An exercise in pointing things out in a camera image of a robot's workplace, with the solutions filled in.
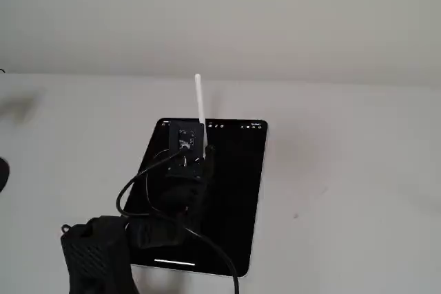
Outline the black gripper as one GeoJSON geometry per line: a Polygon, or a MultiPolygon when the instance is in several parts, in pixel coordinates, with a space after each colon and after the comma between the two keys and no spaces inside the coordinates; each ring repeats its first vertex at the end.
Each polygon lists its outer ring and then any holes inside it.
{"type": "Polygon", "coordinates": [[[167,155],[160,166],[158,210],[169,216],[202,214],[208,179],[214,174],[216,150],[208,145],[204,155],[167,155]]]}

